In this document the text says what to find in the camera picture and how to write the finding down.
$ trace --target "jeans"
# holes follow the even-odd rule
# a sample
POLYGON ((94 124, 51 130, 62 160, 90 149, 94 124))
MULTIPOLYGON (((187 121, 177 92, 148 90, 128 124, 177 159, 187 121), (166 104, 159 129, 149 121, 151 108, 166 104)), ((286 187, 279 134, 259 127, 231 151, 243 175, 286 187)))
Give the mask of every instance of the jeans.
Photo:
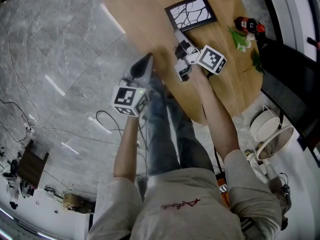
POLYGON ((174 98, 167 98, 158 76, 151 79, 153 95, 147 111, 148 167, 155 176, 184 168, 204 168, 214 173, 205 148, 196 139, 192 121, 174 98), (179 160, 171 139, 167 106, 171 115, 179 160))

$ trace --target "gray marble floor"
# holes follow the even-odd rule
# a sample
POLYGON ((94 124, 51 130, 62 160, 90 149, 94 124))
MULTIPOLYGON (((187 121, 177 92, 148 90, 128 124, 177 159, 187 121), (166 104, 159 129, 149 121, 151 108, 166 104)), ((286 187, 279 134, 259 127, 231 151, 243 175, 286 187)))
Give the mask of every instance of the gray marble floor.
MULTIPOLYGON (((272 36, 263 0, 243 1, 250 16, 270 26, 272 36)), ((7 0, 0 4, 0 22, 0 99, 19 105, 34 126, 23 143, 32 138, 40 157, 50 152, 45 170, 68 188, 96 193, 99 176, 112 172, 120 143, 117 131, 110 133, 98 124, 96 112, 109 112, 124 128, 126 119, 111 108, 110 99, 139 52, 108 17, 102 0, 7 0)), ((260 94, 233 118, 243 151, 250 148, 250 121, 263 104, 273 106, 260 94)), ((22 150, 18 140, 25 137, 26 119, 15 105, 2 102, 0 118, 0 144, 15 158, 22 150)), ((99 119, 107 129, 116 128, 108 115, 99 119)), ((194 128, 217 166, 208 127, 195 123, 194 128)), ((139 142, 142 174, 141 135, 139 142)))

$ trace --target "table top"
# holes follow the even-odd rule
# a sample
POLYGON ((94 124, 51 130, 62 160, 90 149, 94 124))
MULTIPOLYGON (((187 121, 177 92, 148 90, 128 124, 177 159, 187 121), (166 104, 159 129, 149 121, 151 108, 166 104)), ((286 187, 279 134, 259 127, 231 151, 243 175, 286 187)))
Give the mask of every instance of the table top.
MULTIPOLYGON (((180 82, 174 65, 178 41, 165 8, 183 0, 104 0, 115 20, 126 31, 141 53, 153 53, 154 68, 187 115, 206 124, 202 104, 190 82, 180 82)), ((255 42, 245 53, 238 51, 226 26, 234 29, 234 19, 245 16, 241 0, 208 0, 217 22, 187 31, 191 40, 202 49, 209 45, 222 53, 227 64, 220 75, 210 77, 217 96, 230 115, 236 116, 249 107, 260 93, 263 76, 252 66, 251 52, 258 51, 255 42)))

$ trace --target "gray t-shirt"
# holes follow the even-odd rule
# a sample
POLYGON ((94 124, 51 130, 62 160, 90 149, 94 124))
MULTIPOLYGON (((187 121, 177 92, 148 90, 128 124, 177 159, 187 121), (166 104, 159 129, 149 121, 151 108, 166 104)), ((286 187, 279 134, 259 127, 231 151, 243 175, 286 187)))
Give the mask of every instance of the gray t-shirt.
POLYGON ((97 207, 88 240, 242 240, 240 218, 251 218, 264 239, 280 231, 282 215, 276 197, 260 181, 240 150, 225 158, 230 210, 216 177, 202 168, 185 168, 151 177, 142 203, 136 186, 114 178, 97 207))

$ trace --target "red bottle cap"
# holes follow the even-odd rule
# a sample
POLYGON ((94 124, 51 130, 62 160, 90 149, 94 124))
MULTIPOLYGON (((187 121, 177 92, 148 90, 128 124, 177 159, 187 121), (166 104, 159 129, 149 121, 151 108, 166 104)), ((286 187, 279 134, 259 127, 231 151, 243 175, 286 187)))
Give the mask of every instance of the red bottle cap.
POLYGON ((256 26, 256 30, 257 30, 258 32, 260 32, 260 33, 263 33, 263 32, 266 31, 265 26, 262 25, 262 24, 258 24, 258 25, 256 26))

